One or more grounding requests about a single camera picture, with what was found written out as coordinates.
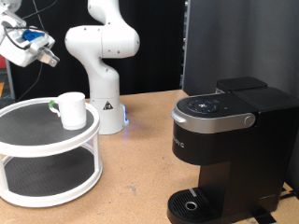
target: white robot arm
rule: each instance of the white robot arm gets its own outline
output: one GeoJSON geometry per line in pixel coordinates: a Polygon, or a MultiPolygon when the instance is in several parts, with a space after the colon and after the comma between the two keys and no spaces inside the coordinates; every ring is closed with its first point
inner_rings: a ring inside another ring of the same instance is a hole
{"type": "Polygon", "coordinates": [[[55,40],[45,31],[26,27],[26,21],[14,13],[20,5],[21,0],[0,1],[0,54],[22,67],[36,59],[56,66],[60,60],[50,51],[55,40]]]}
{"type": "Polygon", "coordinates": [[[140,40],[137,32],[123,20],[119,0],[89,0],[88,10],[104,26],[71,28],[65,45],[87,71],[91,104],[100,115],[100,134],[117,133],[126,125],[120,102],[120,76],[102,59],[134,56],[140,40]]]}

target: coffee maker handle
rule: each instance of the coffee maker handle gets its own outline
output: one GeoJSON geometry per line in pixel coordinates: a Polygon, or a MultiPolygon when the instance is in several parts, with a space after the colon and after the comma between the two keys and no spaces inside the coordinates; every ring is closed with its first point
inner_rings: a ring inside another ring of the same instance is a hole
{"type": "Polygon", "coordinates": [[[170,116],[178,123],[185,123],[187,120],[178,116],[174,110],[170,112],[170,116]]]}

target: wire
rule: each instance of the wire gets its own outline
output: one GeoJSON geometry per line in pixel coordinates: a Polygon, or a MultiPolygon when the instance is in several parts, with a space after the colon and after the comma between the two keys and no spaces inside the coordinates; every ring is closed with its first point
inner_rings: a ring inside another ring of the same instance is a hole
{"type": "Polygon", "coordinates": [[[19,100],[21,100],[21,98],[23,98],[24,97],[24,95],[26,95],[35,85],[36,85],[36,83],[38,82],[38,80],[39,80],[39,78],[40,78],[40,74],[41,74],[41,71],[43,70],[43,63],[41,63],[41,65],[40,65],[40,70],[39,70],[39,74],[38,74],[38,77],[37,77],[37,80],[36,80],[36,82],[35,82],[35,84],[34,85],[32,85],[25,93],[23,93],[22,94],[22,96],[16,101],[16,103],[18,103],[19,102],[19,100]]]}
{"type": "Polygon", "coordinates": [[[0,98],[0,100],[9,99],[10,97],[11,97],[11,95],[8,95],[8,96],[0,98]]]}
{"type": "MultiPolygon", "coordinates": [[[[44,25],[43,25],[43,22],[41,21],[41,19],[40,19],[40,17],[39,17],[39,12],[41,12],[42,10],[46,10],[46,8],[44,8],[44,9],[42,9],[41,11],[37,11],[37,7],[36,7],[36,1],[35,0],[33,0],[33,2],[34,2],[34,5],[35,5],[35,8],[36,8],[36,13],[34,13],[34,14],[37,14],[37,16],[38,16],[38,18],[39,18],[39,21],[40,21],[40,25],[42,26],[42,28],[43,28],[43,31],[46,33],[46,34],[48,34],[48,32],[47,31],[45,31],[45,27],[44,27],[44,25]]],[[[38,77],[37,77],[37,80],[36,80],[36,82],[35,82],[35,84],[34,85],[32,85],[17,101],[16,101],[16,103],[18,103],[19,102],[19,100],[21,100],[23,97],[24,97],[24,95],[26,95],[36,84],[37,84],[37,82],[38,82],[38,80],[40,79],[40,75],[41,75],[41,72],[42,72],[42,70],[43,70],[43,63],[41,63],[41,65],[40,65],[40,70],[39,70],[39,74],[38,74],[38,77]]]]}
{"type": "Polygon", "coordinates": [[[33,14],[30,14],[30,15],[28,15],[28,16],[25,16],[25,17],[23,17],[23,19],[26,19],[26,18],[28,18],[28,17],[34,16],[34,15],[36,15],[36,14],[39,14],[39,13],[45,11],[46,9],[48,9],[48,8],[50,8],[50,7],[52,7],[52,6],[54,6],[54,5],[56,4],[57,1],[58,1],[58,0],[55,0],[55,2],[53,2],[53,3],[52,3],[51,5],[49,5],[48,7],[45,7],[45,8],[43,8],[43,9],[41,9],[41,10],[39,10],[39,11],[33,13],[33,14]]]}
{"type": "MultiPolygon", "coordinates": [[[[34,5],[35,5],[35,8],[36,8],[36,12],[38,12],[38,10],[37,10],[37,6],[36,6],[36,1],[33,0],[33,2],[34,2],[34,5]]],[[[37,17],[39,18],[39,22],[40,22],[41,27],[43,28],[43,30],[45,30],[45,27],[44,27],[44,25],[43,25],[43,22],[42,22],[41,19],[40,19],[39,14],[37,14],[37,17]]]]}

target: wooden table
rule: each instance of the wooden table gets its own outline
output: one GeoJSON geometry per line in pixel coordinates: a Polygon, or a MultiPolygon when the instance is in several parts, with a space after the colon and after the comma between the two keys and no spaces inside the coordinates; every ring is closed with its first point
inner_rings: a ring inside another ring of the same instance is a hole
{"type": "MultiPolygon", "coordinates": [[[[50,208],[16,207],[0,200],[0,223],[170,224],[169,197],[196,187],[200,171],[172,152],[169,113],[185,96],[184,91],[121,96],[130,124],[120,133],[100,135],[104,170],[93,189],[50,208]]],[[[298,205],[294,197],[282,200],[272,215],[278,223],[297,224],[298,205]]],[[[257,222],[251,218],[238,223],[257,222]]]]}

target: mug handle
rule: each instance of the mug handle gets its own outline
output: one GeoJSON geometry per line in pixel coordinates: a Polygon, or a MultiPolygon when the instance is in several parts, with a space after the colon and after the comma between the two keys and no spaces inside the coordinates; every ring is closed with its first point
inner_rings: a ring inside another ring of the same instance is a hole
{"type": "Polygon", "coordinates": [[[49,110],[50,110],[51,112],[53,112],[53,113],[56,113],[57,116],[60,117],[60,112],[59,112],[58,109],[55,109],[55,108],[54,108],[54,104],[57,104],[57,103],[56,103],[55,101],[53,101],[53,100],[51,100],[51,101],[49,102],[49,110]]]}

